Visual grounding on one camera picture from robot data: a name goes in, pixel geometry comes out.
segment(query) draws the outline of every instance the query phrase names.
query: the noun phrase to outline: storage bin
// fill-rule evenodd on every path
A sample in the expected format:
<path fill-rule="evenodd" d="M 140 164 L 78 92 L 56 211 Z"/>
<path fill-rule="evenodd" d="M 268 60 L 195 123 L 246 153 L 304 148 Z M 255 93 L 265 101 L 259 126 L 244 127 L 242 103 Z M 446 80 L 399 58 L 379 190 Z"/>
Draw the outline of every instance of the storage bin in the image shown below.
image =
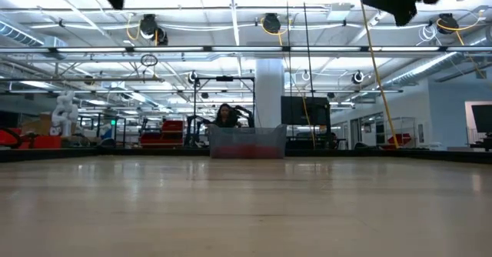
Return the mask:
<path fill-rule="evenodd" d="M 282 159 L 287 126 L 219 128 L 210 126 L 210 156 L 218 159 Z"/>

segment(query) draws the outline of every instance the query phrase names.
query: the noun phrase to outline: television monitor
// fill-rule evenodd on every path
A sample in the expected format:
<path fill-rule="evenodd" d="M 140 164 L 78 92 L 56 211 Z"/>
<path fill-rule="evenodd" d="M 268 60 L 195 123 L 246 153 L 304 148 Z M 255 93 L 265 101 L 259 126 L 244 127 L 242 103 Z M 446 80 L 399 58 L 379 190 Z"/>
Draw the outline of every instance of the television monitor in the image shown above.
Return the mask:
<path fill-rule="evenodd" d="M 306 109 L 309 122 L 304 110 L 304 103 L 300 96 L 282 96 L 281 111 L 282 124 L 286 125 L 331 125 L 330 102 L 327 98 L 307 97 Z"/>
<path fill-rule="evenodd" d="M 492 133 L 492 105 L 473 105 L 475 125 L 479 133 Z"/>

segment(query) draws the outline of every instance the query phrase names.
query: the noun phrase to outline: white robot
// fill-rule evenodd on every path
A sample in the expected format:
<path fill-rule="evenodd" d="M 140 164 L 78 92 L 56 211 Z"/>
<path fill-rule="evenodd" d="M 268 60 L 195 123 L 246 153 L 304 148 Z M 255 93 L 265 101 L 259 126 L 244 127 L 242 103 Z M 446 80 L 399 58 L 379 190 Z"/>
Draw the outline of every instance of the white robot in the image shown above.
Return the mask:
<path fill-rule="evenodd" d="M 52 114 L 52 127 L 50 135 L 71 136 L 71 124 L 77 123 L 78 107 L 72 104 L 75 93 L 65 91 L 56 98 L 56 108 Z"/>

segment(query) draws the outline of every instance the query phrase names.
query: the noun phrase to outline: person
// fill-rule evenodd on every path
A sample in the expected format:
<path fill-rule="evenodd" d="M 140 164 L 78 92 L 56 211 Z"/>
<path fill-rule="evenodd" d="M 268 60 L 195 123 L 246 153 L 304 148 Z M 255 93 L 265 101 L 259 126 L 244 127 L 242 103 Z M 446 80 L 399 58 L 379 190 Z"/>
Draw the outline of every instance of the person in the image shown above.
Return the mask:
<path fill-rule="evenodd" d="M 221 105 L 217 111 L 214 124 L 222 128 L 234 128 L 238 125 L 236 111 L 227 103 Z"/>

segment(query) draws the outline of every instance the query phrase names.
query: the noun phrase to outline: white column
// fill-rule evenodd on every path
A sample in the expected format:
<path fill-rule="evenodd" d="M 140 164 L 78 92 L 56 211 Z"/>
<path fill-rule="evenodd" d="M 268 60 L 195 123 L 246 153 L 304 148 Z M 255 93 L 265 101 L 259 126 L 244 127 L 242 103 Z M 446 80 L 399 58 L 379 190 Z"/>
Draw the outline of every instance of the white column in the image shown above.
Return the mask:
<path fill-rule="evenodd" d="M 275 128 L 281 124 L 281 96 L 284 94 L 282 59 L 256 60 L 255 126 Z"/>

